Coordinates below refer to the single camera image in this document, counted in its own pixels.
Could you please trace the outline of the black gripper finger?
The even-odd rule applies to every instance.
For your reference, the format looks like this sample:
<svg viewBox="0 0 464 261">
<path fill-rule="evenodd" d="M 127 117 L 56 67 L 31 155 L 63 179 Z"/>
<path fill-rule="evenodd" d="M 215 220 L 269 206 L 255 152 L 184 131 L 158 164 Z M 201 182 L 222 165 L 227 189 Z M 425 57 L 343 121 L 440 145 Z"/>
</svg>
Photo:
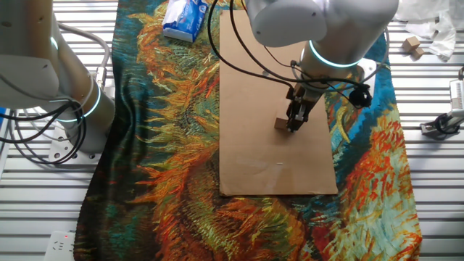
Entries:
<svg viewBox="0 0 464 261">
<path fill-rule="evenodd" d="M 295 132 L 309 120 L 309 113 L 312 110 L 311 101 L 295 101 L 292 100 L 286 110 L 288 117 L 286 128 L 290 132 Z"/>
</svg>

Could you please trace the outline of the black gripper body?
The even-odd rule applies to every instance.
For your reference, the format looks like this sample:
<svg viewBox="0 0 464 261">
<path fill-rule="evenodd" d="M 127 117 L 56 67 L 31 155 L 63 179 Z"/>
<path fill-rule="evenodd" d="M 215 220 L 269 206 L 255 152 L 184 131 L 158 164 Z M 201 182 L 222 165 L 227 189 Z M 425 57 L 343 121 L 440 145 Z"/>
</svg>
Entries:
<svg viewBox="0 0 464 261">
<path fill-rule="evenodd" d="M 322 93 L 317 89 L 316 91 L 304 87 L 302 84 L 297 83 L 291 87 L 286 94 L 286 98 L 291 101 L 299 102 L 300 104 L 311 104 L 315 106 L 320 100 Z"/>
</svg>

